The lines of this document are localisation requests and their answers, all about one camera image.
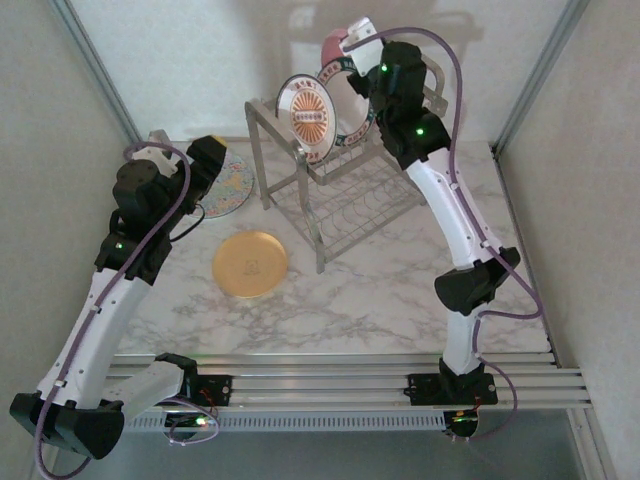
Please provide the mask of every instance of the dish rack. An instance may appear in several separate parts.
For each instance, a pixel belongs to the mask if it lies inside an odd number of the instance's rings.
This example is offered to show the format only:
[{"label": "dish rack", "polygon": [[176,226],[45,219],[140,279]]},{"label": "dish rack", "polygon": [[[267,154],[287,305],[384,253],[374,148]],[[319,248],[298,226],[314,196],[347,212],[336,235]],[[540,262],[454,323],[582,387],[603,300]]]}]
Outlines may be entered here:
[{"label": "dish rack", "polygon": [[[426,105],[443,116],[444,74],[431,59],[423,59],[436,77],[435,90],[425,86]],[[310,165],[300,142],[275,116],[275,104],[258,99],[245,103],[260,199],[265,210],[273,202],[315,250],[318,273],[416,205],[426,204],[385,150],[375,126],[357,144],[336,147],[322,162]],[[258,125],[295,165],[291,174],[272,185],[267,184]]]}]

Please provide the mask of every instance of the metal leg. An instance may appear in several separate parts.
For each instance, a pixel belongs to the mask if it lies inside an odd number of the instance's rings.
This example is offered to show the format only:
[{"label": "metal leg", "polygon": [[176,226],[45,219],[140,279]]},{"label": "metal leg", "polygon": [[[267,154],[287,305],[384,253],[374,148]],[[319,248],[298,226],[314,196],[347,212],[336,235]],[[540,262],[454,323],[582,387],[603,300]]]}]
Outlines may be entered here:
[{"label": "metal leg", "polygon": [[313,214],[311,204],[309,203],[309,175],[307,174],[307,159],[304,152],[301,153],[302,155],[299,155],[296,159],[300,208],[302,209],[302,214],[304,215],[307,227],[309,228],[309,234],[311,235],[311,239],[315,246],[316,272],[322,273],[324,272],[324,266],[327,263],[325,247],[324,242],[322,241],[322,235],[320,234],[320,228],[318,227],[318,223],[315,221],[315,215]]},{"label": "metal leg", "polygon": [[251,150],[253,159],[256,164],[256,174],[258,175],[258,185],[260,186],[260,200],[262,200],[262,208],[269,210],[271,202],[269,201],[269,190],[267,188],[267,173],[264,169],[264,158],[262,156],[262,145],[260,144],[260,134],[258,132],[258,122],[256,115],[245,108],[247,115],[247,126],[249,127],[249,138],[251,139]]}]

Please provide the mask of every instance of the plate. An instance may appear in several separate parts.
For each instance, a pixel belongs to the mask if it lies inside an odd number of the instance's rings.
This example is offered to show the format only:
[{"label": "plate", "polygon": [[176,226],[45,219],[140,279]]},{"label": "plate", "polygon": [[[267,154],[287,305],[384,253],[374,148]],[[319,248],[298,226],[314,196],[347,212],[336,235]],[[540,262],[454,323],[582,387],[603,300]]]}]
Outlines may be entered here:
[{"label": "plate", "polygon": [[336,141],[336,111],[327,89],[310,75],[294,75],[280,89],[276,116],[298,139],[307,162],[319,163]]},{"label": "plate", "polygon": [[374,113],[369,100],[358,95],[347,80],[357,71],[349,57],[338,57],[318,74],[318,80],[326,87],[336,108],[338,147],[358,143],[373,125]]},{"label": "plate", "polygon": [[[253,190],[254,176],[247,163],[227,150],[224,165],[211,190],[200,201],[204,207],[205,218],[217,218],[227,215],[247,201]],[[196,209],[191,216],[200,217]]]},{"label": "plate", "polygon": [[282,244],[256,230],[227,238],[213,257],[215,282],[229,295],[253,298],[273,290],[287,273],[289,261]]}]

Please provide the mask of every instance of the white plate with orange design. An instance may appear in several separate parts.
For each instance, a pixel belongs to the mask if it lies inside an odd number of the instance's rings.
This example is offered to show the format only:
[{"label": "white plate with orange design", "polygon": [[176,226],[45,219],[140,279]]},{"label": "white plate with orange design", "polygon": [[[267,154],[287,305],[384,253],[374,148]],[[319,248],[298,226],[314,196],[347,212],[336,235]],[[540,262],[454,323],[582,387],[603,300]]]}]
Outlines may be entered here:
[{"label": "white plate with orange design", "polygon": [[313,165],[329,155],[338,133],[327,89],[310,75],[294,75],[280,89],[276,116],[296,136]]}]

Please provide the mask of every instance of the white wall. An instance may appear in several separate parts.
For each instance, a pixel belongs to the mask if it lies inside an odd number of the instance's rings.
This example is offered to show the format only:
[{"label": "white wall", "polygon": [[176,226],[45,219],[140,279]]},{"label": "white wall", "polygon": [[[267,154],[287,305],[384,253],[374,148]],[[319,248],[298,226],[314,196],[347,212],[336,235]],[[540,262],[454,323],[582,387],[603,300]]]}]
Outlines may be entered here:
[{"label": "white wall", "polygon": [[594,0],[504,160],[552,332],[640,478],[640,2]]},{"label": "white wall", "polygon": [[[315,74],[334,28],[369,15],[379,30],[430,28],[463,63],[463,135],[495,139],[566,0],[74,0],[141,132],[175,140],[246,135],[244,102]],[[446,54],[425,52],[453,72]],[[452,90],[446,98],[453,101]]]},{"label": "white wall", "polygon": [[124,138],[48,2],[0,15],[0,478],[32,443],[9,416],[57,356],[114,207]]}]

